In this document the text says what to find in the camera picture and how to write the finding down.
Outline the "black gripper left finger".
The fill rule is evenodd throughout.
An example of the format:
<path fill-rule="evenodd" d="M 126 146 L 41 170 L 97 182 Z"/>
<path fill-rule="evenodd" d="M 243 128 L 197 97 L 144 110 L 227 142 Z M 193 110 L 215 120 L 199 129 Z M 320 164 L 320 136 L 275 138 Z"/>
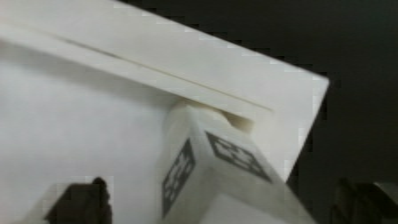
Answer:
<path fill-rule="evenodd" d="M 71 184 L 44 216 L 48 224 L 112 224 L 110 193 L 105 180 Z"/>

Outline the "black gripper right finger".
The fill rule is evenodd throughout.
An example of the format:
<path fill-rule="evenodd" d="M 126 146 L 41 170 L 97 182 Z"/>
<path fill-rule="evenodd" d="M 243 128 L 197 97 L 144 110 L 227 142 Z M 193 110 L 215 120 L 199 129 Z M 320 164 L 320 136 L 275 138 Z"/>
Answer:
<path fill-rule="evenodd" d="M 339 180 L 330 224 L 398 224 L 398 183 Z"/>

